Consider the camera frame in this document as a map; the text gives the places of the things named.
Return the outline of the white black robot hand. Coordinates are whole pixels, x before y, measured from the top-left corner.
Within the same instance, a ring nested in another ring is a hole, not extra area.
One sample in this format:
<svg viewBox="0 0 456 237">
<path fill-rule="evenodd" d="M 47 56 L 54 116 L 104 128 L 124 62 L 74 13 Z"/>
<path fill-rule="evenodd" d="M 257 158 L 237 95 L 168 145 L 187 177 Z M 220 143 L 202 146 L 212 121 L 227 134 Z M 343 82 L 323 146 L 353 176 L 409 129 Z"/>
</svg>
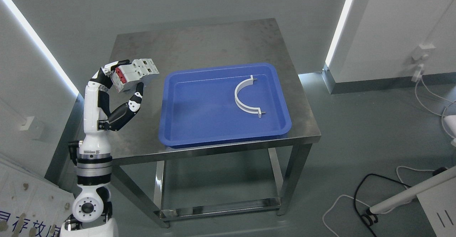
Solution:
<svg viewBox="0 0 456 237">
<path fill-rule="evenodd" d="M 110 76 L 122 65 L 130 65 L 130 60 L 109 63 L 101 67 L 88 81 L 84 95 L 84 132 L 86 134 L 104 130 L 116 132 L 138 114 L 144 93 L 142 82 L 137 84 L 135 93 L 126 103 L 121 104 L 113 112 L 109 109 L 108 90 L 113 86 Z"/>
</svg>

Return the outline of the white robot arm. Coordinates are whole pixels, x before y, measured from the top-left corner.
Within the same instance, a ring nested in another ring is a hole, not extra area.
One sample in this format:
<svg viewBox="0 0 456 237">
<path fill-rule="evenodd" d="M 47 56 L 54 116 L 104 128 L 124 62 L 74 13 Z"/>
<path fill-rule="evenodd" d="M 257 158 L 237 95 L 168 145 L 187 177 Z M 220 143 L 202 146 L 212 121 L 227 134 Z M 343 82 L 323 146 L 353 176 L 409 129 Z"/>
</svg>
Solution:
<svg viewBox="0 0 456 237">
<path fill-rule="evenodd" d="M 107 132 L 87 133 L 84 140 L 68 143 L 70 160 L 75 165 L 80 194 L 72 205 L 72 213 L 62 224 L 62 237 L 117 237 L 116 220 L 112 216 L 109 183 L 112 174 L 111 145 Z"/>
</svg>

